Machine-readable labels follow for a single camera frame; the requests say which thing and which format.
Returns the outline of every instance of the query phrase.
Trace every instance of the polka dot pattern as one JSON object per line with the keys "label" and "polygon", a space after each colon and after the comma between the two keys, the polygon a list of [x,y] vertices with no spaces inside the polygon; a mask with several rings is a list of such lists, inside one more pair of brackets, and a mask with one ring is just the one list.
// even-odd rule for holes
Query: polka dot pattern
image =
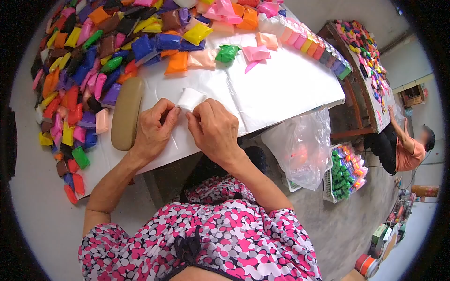
{"label": "polka dot pattern", "polygon": [[231,175],[210,178],[186,197],[190,204],[162,207],[133,237],[114,223],[95,226],[78,250],[84,279],[167,280],[188,265],[176,255],[175,237],[193,237],[199,225],[195,262],[202,268],[233,280],[322,280],[293,210],[266,213]]}

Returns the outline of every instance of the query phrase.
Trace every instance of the black pants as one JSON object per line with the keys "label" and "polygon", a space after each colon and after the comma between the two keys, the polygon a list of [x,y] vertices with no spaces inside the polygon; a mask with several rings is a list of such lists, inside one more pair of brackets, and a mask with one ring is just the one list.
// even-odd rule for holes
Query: black pants
{"label": "black pants", "polygon": [[[248,147],[244,149],[250,161],[263,173],[266,173],[266,155],[260,147]],[[198,187],[205,179],[212,176],[224,177],[227,171],[222,169],[218,164],[211,161],[206,155],[200,158],[192,173],[186,179],[183,191]]]}
{"label": "black pants", "polygon": [[379,134],[372,133],[364,136],[364,149],[369,147],[373,154],[378,156],[383,168],[394,175],[397,164],[397,133],[391,123]]}

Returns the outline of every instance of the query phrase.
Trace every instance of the white paper sheet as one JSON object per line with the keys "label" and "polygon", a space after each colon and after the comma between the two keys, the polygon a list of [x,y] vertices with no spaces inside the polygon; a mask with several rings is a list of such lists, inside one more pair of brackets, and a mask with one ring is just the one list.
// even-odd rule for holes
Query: white paper sheet
{"label": "white paper sheet", "polygon": [[[206,49],[233,44],[256,46],[256,32],[236,29],[233,36],[212,33]],[[325,66],[290,46],[270,51],[271,59],[257,64],[247,74],[242,51],[234,63],[225,67],[218,63],[215,71],[189,69],[186,77],[167,78],[164,71],[168,60],[150,67],[142,66],[139,76],[146,83],[141,111],[153,107],[161,98],[174,103],[180,99],[183,88],[193,88],[206,93],[207,98],[220,101],[239,120],[239,136],[257,131],[287,118],[300,115],[320,106],[345,101],[344,92],[337,77]],[[161,155],[138,173],[174,162],[198,152],[187,127],[187,119],[180,116],[171,139]],[[85,191],[90,194],[100,179],[126,154],[111,144],[111,132],[99,135],[98,148],[88,152],[90,168],[85,169]]]}

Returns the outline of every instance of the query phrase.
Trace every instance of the hand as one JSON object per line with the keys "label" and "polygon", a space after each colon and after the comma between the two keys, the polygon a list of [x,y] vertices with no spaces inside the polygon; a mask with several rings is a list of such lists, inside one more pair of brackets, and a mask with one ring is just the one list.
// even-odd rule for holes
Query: hand
{"label": "hand", "polygon": [[197,147],[223,169],[228,171],[246,157],[238,145],[239,121],[223,104],[208,98],[186,117]]}
{"label": "hand", "polygon": [[395,119],[394,117],[394,108],[392,107],[392,105],[388,105],[387,106],[387,111],[389,112],[389,117],[392,119]]}
{"label": "hand", "polygon": [[142,167],[164,150],[180,112],[181,109],[175,108],[173,102],[162,98],[139,115],[136,140],[129,153]]}

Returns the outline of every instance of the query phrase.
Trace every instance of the orange shirt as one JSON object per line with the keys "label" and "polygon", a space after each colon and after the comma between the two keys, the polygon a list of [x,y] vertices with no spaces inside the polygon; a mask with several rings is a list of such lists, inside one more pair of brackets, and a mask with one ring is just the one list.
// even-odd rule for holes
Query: orange shirt
{"label": "orange shirt", "polygon": [[397,164],[396,172],[406,172],[417,168],[425,158],[425,147],[415,139],[411,138],[414,142],[414,153],[411,154],[407,151],[401,142],[397,138]]}

